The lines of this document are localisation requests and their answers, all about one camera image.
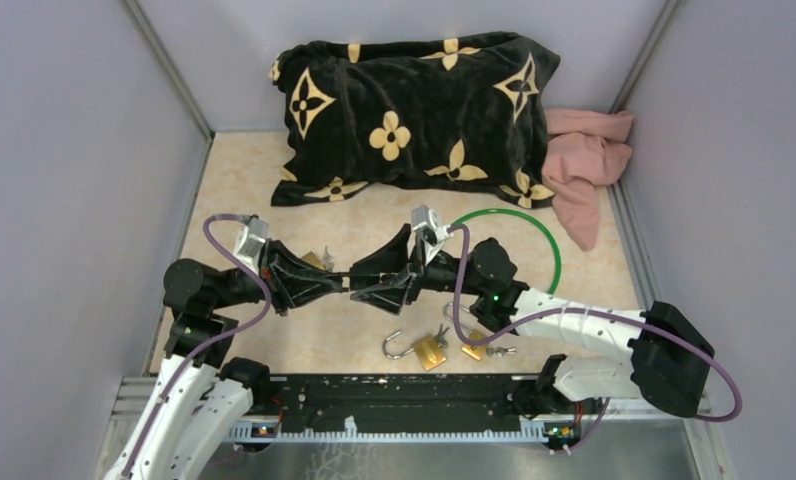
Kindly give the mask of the silver padlock keys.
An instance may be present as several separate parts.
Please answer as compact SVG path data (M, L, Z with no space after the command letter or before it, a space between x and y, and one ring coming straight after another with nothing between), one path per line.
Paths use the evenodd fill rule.
M333 272L335 268L335 260L334 257L330 254L328 247L324 248L324 252L321 257L321 262L324 266L324 269L328 272Z

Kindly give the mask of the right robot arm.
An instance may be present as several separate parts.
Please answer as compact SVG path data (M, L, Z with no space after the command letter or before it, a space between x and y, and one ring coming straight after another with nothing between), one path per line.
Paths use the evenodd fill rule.
M508 334L542 337L587 351L550 356L535 389L543 408L562 412L587 399L642 399L681 418L696 418L714 349L673 305L614 310L565 300L516 280L516 265L494 238L442 251L448 236L425 229L414 248L410 226L354 263L354 301L398 314L423 290L450 292L450 322L470 348Z

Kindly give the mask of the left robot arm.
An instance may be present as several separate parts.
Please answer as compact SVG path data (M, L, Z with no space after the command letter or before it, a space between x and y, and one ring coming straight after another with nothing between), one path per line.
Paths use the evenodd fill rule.
M269 445L290 435L287 401L269 367L229 357L235 335L271 310L282 314L344 289L341 274L256 238L229 250L219 270L192 259L164 276L175 322L150 396L107 479L195 479L223 443Z

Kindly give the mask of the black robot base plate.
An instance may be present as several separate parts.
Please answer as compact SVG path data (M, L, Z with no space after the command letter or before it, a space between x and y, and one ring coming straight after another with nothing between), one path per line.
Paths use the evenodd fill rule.
M568 400L539 374L277 374L226 441L528 443L566 449L603 398Z

